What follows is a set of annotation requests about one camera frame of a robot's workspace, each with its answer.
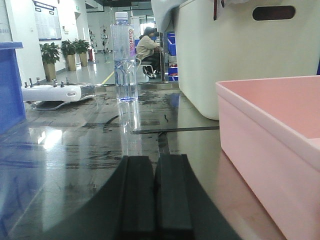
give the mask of bin handle hole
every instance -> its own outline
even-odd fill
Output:
[[[292,19],[296,14],[294,6],[258,6],[252,17],[256,21]]]

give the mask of reflective table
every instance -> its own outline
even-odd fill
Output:
[[[118,103],[106,85],[54,111],[25,110],[26,120],[0,135],[0,239],[37,239],[88,202],[122,156],[149,156],[155,169],[159,154],[170,153],[187,154],[244,240],[285,240],[221,150],[219,121],[203,117],[177,83],[141,84],[131,103]]]

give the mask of notice board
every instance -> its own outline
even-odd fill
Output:
[[[0,0],[0,42],[11,42],[11,31],[5,0]]]
[[[57,7],[33,1],[36,28],[39,40],[61,40]]]

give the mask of woman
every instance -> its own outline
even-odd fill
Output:
[[[154,42],[151,38],[155,35],[156,29],[147,26],[140,41],[136,46],[136,56],[142,61],[151,62],[153,70],[160,72],[160,43]],[[143,72],[149,77],[154,77],[151,67],[143,68]]]

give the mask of pink box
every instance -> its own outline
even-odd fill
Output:
[[[216,91],[222,149],[288,240],[320,240],[320,76]]]

